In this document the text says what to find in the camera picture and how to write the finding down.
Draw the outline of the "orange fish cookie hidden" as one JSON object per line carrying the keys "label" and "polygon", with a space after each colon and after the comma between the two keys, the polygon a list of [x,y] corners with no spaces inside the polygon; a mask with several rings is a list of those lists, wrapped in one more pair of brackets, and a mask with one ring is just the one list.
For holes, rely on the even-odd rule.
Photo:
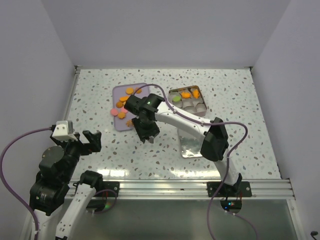
{"label": "orange fish cookie hidden", "polygon": [[181,92],[180,95],[183,99],[189,99],[192,96],[190,92]]}

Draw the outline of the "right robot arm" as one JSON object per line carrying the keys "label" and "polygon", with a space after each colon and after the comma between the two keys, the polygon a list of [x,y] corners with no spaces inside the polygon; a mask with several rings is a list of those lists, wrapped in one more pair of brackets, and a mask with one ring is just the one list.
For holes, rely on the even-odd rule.
{"label": "right robot arm", "polygon": [[157,122],[176,127],[201,143],[200,154],[216,166],[227,196],[235,196],[241,190],[242,176],[232,164],[228,133],[222,119],[216,117],[210,120],[176,109],[163,97],[153,93],[143,98],[131,95],[124,108],[135,115],[131,121],[141,142],[153,142],[160,133]]}

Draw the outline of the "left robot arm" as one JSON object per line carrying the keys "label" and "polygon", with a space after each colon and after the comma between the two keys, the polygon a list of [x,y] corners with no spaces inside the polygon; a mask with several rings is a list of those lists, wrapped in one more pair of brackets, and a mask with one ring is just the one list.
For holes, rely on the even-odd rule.
{"label": "left robot arm", "polygon": [[98,172],[85,171],[76,184],[71,206],[62,219],[58,219],[80,158],[102,149],[100,131],[91,133],[84,130],[82,133],[87,143],[81,142],[79,133],[65,135],[62,139],[50,136],[55,146],[44,152],[35,183],[30,189],[29,205],[35,214],[31,235],[36,240],[69,240],[91,198],[103,193],[103,176]]}

